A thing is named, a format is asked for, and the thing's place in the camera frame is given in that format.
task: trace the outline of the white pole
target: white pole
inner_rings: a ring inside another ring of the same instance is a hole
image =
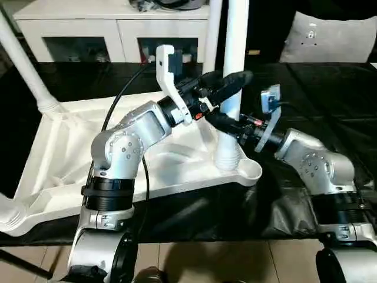
[[[37,100],[38,110],[44,113],[57,109],[59,102],[47,90],[1,12],[0,43]]]
[[[222,6],[223,0],[210,0],[210,16],[207,22],[206,53],[204,54],[203,74],[212,72],[215,68]]]
[[[229,0],[224,76],[244,69],[248,20],[249,0]],[[227,99],[221,105],[221,112],[238,120],[241,108],[241,94],[242,92],[240,91]],[[228,134],[218,133],[219,139],[214,157],[215,164],[219,169],[233,170],[240,160],[237,140]]]

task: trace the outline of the black cable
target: black cable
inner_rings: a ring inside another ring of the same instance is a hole
[[[144,157],[143,157],[142,161],[143,161],[143,167],[144,167],[144,171],[145,171],[145,178],[146,178],[146,181],[147,181],[147,191],[145,193],[145,211],[144,211],[143,220],[141,222],[141,225],[139,227],[139,231],[137,233],[137,242],[138,242],[138,240],[140,238],[141,232],[143,231],[144,224],[145,224],[145,222],[147,220],[148,201],[149,201],[149,197],[150,197],[149,173],[148,173],[147,162],[145,161]]]
[[[137,72],[135,74],[133,74],[133,76],[130,78],[130,80],[124,85],[124,87],[122,88],[122,90],[118,93],[118,95],[115,97],[112,105],[110,106],[107,114],[106,114],[106,118],[105,118],[105,121],[102,125],[102,129],[101,131],[105,131],[106,128],[107,128],[107,125],[108,125],[108,122],[110,120],[110,117],[111,115],[113,114],[114,112],[114,109],[116,107],[116,105],[118,104],[120,98],[123,96],[123,93],[126,91],[126,89],[130,86],[130,84],[142,73],[144,72],[147,68],[149,68],[152,64],[146,64],[144,66],[141,66],[139,70],[137,70]]]
[[[124,85],[124,87],[122,88],[122,90],[117,94],[117,96],[115,97],[113,103],[111,104],[109,110],[107,111],[107,114],[106,114],[106,117],[105,117],[105,120],[104,120],[104,123],[102,124],[102,128],[101,128],[101,131],[106,131],[106,128],[108,126],[108,122],[110,120],[110,117],[111,115],[113,114],[114,112],[114,109],[116,107],[116,105],[118,104],[120,98],[123,96],[124,92],[127,90],[127,88],[130,86],[130,84],[141,74],[143,73],[147,68],[151,67],[152,65],[154,64],[146,64],[146,65],[142,65],[139,70],[137,70],[136,73],[133,74],[133,76],[129,79],[129,81]],[[90,168],[89,168],[89,173],[88,173],[88,177],[87,177],[87,185],[89,185],[90,181],[91,181],[91,178],[92,178],[92,170],[93,170],[93,166],[94,166],[94,161],[92,161],[92,163],[90,164]]]

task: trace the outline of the white cabinet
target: white cabinet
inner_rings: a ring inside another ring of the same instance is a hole
[[[138,12],[128,0],[35,0],[15,14],[39,62],[142,62],[160,44],[203,62],[207,5]]]
[[[160,44],[172,44],[197,62],[204,60],[207,21],[119,20],[126,62],[142,62],[156,55]]]
[[[39,62],[125,62],[114,19],[20,20],[18,25]]]

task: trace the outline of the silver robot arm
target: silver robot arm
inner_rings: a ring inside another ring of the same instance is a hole
[[[262,93],[262,103],[266,101],[262,109],[271,114],[269,122],[244,115],[235,121],[218,111],[206,119],[236,137],[241,145],[256,145],[256,152],[268,149],[297,171],[310,194],[318,238],[325,246],[316,257],[322,283],[377,282],[376,227],[367,216],[370,207],[356,190],[352,162],[301,131],[273,131],[281,113],[280,94],[272,93],[276,87]]]
[[[173,127],[204,117],[252,79],[249,71],[225,78],[211,72],[175,86],[168,71],[172,48],[157,48],[157,81],[167,97],[129,112],[93,140],[93,173],[82,188],[84,200],[65,281],[131,282],[139,231],[133,219],[134,180],[144,153]]]

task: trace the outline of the cabinet door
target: cabinet door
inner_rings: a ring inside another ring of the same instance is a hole
[[[125,62],[114,19],[41,19],[17,23],[39,62]]]
[[[171,44],[194,61],[203,62],[206,20],[119,20],[126,62],[142,62],[160,44]]]

